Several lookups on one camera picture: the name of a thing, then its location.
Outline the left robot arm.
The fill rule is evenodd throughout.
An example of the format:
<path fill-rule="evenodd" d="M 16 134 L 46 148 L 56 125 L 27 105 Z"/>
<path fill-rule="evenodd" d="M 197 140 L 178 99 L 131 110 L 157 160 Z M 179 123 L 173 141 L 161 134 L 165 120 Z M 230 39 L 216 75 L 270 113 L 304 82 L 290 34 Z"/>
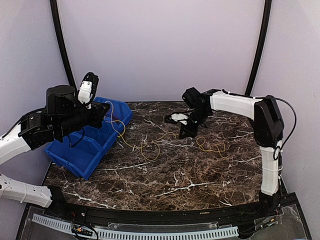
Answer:
<path fill-rule="evenodd" d="M 23 115 L 14 126 L 0 137 L 0 162 L 36 150 L 55 140 L 77 132 L 86 126 L 102 127 L 110 105 L 94 101 L 90 88 L 76 92 L 69 85 L 50 87 L 46 91 L 46 105 Z M 0 196 L 20 203 L 51 208 L 60 218 L 67 218 L 70 206 L 57 187 L 32 185 L 0 175 Z"/>

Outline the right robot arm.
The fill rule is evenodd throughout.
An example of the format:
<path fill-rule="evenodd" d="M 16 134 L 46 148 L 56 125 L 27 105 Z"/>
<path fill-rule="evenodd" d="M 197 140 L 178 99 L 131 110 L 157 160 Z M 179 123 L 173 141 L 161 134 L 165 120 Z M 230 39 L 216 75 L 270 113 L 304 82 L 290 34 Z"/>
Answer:
<path fill-rule="evenodd" d="M 278 192 L 284 121 L 276 99 L 270 95 L 244 96 L 223 89 L 211 89 L 201 93 L 194 87 L 187 89 L 182 99 L 192 109 L 192 113 L 180 127 L 180 139 L 195 138 L 199 125 L 214 111 L 224 111 L 250 119 L 254 139 L 259 145 L 262 158 L 261 193 L 273 196 Z"/>

